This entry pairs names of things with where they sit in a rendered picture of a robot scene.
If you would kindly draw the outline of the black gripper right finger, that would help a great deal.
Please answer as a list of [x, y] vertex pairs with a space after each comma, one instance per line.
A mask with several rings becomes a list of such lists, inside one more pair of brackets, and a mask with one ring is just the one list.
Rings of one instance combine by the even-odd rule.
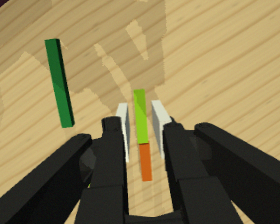
[[280, 160], [208, 122], [185, 130], [160, 100], [151, 106], [173, 211], [186, 224], [244, 224], [233, 203], [254, 224], [280, 224]]

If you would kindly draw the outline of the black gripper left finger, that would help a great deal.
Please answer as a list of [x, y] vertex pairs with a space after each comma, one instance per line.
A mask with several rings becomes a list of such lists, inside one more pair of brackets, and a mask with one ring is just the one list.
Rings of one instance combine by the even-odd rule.
[[71, 137], [1, 196], [0, 224], [64, 224], [79, 200], [74, 224], [125, 224], [128, 103], [101, 123], [102, 137]]

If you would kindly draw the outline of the orange rod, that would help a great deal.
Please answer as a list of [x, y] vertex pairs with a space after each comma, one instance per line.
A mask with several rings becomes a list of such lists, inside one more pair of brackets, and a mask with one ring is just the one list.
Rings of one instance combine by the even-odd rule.
[[140, 143], [140, 161], [141, 161], [141, 172], [142, 172], [142, 182], [152, 181], [152, 170], [151, 170], [151, 157], [150, 157], [150, 144]]

